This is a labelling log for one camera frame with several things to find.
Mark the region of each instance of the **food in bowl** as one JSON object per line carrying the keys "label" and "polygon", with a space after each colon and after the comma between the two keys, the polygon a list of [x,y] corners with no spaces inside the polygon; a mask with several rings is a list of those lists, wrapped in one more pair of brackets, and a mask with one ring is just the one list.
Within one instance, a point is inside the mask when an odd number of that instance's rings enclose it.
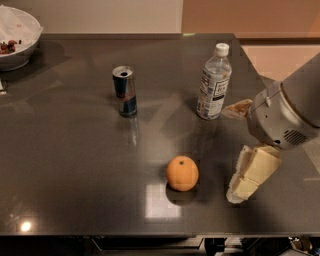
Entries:
{"label": "food in bowl", "polygon": [[17,41],[15,40],[9,40],[8,43],[2,42],[0,44],[0,54],[9,54],[16,51],[15,45],[17,44]]}

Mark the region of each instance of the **wall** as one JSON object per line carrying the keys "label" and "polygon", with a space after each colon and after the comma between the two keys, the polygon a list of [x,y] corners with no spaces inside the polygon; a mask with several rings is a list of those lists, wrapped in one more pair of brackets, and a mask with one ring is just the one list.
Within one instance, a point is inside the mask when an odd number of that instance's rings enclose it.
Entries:
{"label": "wall", "polygon": [[182,31],[239,38],[320,37],[319,0],[184,0]]}
{"label": "wall", "polygon": [[180,33],[183,0],[2,0],[44,33]]}

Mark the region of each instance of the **bottle cap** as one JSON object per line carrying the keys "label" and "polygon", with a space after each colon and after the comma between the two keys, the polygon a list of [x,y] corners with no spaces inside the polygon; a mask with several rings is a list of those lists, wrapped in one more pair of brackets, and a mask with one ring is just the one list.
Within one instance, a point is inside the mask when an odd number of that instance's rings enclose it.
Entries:
{"label": "bottle cap", "polygon": [[214,53],[218,57],[226,57],[229,54],[229,45],[224,43],[219,43],[216,45]]}

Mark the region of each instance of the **white bowl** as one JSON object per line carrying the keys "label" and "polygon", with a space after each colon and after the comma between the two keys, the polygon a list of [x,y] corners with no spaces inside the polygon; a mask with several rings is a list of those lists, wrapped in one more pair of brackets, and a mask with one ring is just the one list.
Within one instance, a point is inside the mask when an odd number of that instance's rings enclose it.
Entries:
{"label": "white bowl", "polygon": [[[28,24],[28,28],[32,31],[39,31],[41,26],[36,18],[34,18],[29,13],[26,13],[24,11],[21,11],[19,9],[15,9],[12,7],[3,7],[10,9],[11,12],[13,12],[15,15],[17,15],[21,21],[25,24]],[[41,32],[37,35],[36,38],[32,39],[31,43],[28,44],[27,48],[16,50],[13,53],[9,54],[0,54],[0,71],[10,71],[14,69],[18,69],[20,67],[23,67],[29,62],[29,58],[31,54],[34,52],[37,43],[39,41]]]}

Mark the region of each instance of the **can lid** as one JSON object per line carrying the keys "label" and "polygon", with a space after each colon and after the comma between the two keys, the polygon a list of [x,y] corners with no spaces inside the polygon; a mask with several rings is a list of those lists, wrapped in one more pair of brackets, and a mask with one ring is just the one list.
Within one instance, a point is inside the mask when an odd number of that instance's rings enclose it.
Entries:
{"label": "can lid", "polygon": [[129,66],[119,66],[112,71],[112,74],[118,78],[127,78],[132,76],[133,69]]}

